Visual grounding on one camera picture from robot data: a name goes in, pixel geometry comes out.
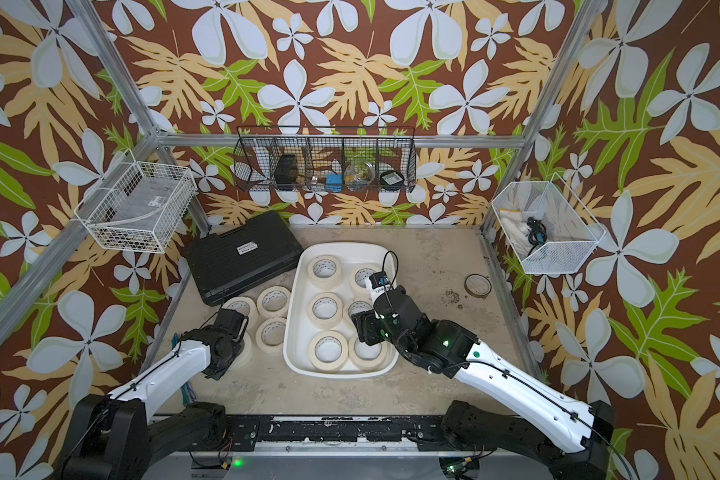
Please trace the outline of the masking tape roll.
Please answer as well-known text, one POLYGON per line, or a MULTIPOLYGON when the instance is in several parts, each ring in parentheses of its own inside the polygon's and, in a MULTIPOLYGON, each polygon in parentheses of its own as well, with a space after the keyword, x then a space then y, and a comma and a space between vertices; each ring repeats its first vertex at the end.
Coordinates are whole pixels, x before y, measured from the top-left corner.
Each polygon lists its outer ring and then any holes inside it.
POLYGON ((336 328, 342 321, 343 300, 334 293, 323 292, 313 297, 307 307, 310 323, 321 330, 336 328))
POLYGON ((268 355, 281 355, 286 327, 287 320, 283 317, 272 317, 264 320, 254 335, 257 347, 268 355))
POLYGON ((365 263, 354 266, 351 269, 350 288, 356 297, 369 297, 370 293, 366 285, 370 276, 380 270, 375 264, 365 263))
POLYGON ((307 275, 309 281, 322 291, 334 290, 343 280, 342 264, 334 256, 317 256, 308 264, 307 275))
POLYGON ((254 331, 260 322, 260 314, 257 308, 257 304, 250 297, 238 296, 230 298, 222 305, 222 309, 235 310, 238 313, 247 316, 247 332, 254 331))
POLYGON ((386 343, 368 345, 355 336, 349 342, 348 355, 349 360, 360 371, 377 371, 386 362, 388 347, 386 343))
POLYGON ((272 286, 263 290, 256 300, 257 310, 262 318, 287 317, 291 293, 283 286, 272 286))
POLYGON ((312 366, 317 371, 334 373, 339 371, 348 360, 348 341, 338 331, 324 331, 311 340, 308 354, 312 366))

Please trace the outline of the white plastic storage tray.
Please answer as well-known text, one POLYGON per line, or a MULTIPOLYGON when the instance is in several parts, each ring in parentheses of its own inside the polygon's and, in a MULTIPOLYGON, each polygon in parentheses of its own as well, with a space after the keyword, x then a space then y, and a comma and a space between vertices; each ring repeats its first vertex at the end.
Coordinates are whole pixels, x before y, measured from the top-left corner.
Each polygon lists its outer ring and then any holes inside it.
POLYGON ((291 289, 290 305, 287 312, 287 327, 283 346, 283 357, 288 367, 295 373, 322 379, 370 379, 382 376, 395 366, 399 358, 393 347, 388 347, 388 356, 385 364, 377 371, 360 371, 349 360, 337 372, 326 373, 317 371, 309 360, 308 347, 311 340, 319 333, 328 331, 314 327, 308 318, 307 307, 310 300, 323 292, 336 294, 343 300, 342 321, 334 329, 342 333, 347 341, 357 336, 357 331, 352 323, 351 316, 354 313, 368 310, 371 307, 371 297, 356 297, 350 288, 351 269, 354 266, 370 263, 380 267, 389 275, 395 272, 392 263, 382 265, 382 260, 388 250, 380 245, 358 242, 328 242, 306 248, 299 260, 294 276, 294 283, 291 289), (312 259, 321 255, 336 257, 342 264, 343 280, 338 288, 330 291, 322 291, 314 286, 308 279, 307 267, 312 259))

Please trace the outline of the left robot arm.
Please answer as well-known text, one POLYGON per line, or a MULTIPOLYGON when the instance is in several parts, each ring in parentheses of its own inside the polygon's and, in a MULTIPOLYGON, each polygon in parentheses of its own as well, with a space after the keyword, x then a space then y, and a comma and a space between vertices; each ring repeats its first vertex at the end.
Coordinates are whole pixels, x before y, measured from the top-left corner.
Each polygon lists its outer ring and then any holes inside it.
POLYGON ((153 422, 160 407, 192 377, 218 380, 243 352, 249 318, 219 309, 184 333, 158 363, 106 395, 89 394, 73 409, 55 479, 140 479, 172 453, 195 443, 221 444, 225 408, 194 402, 153 422))

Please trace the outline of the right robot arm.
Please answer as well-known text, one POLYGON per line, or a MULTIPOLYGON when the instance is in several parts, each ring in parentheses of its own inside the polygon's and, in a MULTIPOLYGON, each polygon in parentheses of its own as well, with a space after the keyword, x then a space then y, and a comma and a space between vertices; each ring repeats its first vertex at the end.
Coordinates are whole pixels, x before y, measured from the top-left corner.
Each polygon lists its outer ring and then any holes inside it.
POLYGON ((365 281, 372 306, 352 315, 359 339, 387 342, 411 364, 471 386, 510 409, 499 415, 454 401, 441 421, 454 449, 507 450, 545 465, 556 479, 603 479, 611 458, 613 409, 558 392, 500 357, 450 320, 431 320, 385 272, 365 281))

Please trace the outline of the blue box in basket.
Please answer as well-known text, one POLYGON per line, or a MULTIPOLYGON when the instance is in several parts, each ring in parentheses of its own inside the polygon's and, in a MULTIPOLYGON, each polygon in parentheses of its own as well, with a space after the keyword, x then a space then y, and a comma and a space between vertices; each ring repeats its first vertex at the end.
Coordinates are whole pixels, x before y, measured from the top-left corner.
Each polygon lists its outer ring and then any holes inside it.
POLYGON ((325 190, 338 193, 343 190, 343 177, 340 174, 329 174, 325 179, 325 190))

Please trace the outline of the black box in basket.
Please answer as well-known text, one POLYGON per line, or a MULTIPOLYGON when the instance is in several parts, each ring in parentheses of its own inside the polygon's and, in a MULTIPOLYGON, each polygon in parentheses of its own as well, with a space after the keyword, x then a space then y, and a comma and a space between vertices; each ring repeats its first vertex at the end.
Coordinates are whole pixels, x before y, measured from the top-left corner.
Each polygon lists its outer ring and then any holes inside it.
POLYGON ((293 154, 281 155, 276 163, 274 179, 281 190, 292 189, 299 178, 298 160, 293 154))

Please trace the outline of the black plastic tool case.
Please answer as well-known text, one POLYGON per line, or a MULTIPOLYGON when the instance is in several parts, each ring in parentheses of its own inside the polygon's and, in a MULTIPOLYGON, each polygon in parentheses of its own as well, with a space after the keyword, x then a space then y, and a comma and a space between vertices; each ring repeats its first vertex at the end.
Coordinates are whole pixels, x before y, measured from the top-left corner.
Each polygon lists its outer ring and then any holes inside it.
POLYGON ((201 299, 219 305, 297 267, 303 247, 276 212, 266 212, 186 248, 201 299))

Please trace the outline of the black square item in basket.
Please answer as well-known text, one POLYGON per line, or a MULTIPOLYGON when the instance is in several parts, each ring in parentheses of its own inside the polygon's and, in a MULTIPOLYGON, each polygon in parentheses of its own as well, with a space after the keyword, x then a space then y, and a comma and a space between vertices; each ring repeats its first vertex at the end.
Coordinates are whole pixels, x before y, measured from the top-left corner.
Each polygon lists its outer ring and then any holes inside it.
POLYGON ((405 186, 405 178, 395 170, 380 173, 379 185, 384 191, 399 191, 405 186))

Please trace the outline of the clear round container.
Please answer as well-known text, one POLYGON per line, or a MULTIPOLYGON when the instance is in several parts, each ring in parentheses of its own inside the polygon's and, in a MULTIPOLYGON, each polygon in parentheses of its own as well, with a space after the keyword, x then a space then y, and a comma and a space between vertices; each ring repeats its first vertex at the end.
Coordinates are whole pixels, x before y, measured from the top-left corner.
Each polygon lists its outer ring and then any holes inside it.
POLYGON ((375 177, 374 163, 362 159, 349 161, 343 172, 344 185, 350 191, 365 190, 374 182, 375 177))

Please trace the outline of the white mesh basket right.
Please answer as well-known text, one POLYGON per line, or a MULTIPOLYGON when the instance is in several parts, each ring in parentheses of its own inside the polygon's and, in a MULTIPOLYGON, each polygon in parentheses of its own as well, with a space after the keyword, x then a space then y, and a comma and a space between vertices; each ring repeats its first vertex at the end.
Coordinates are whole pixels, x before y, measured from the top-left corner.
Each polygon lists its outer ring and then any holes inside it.
POLYGON ((514 181, 492 200, 508 245, 529 275, 575 274, 606 236, 606 230, 556 174, 550 181, 514 181))

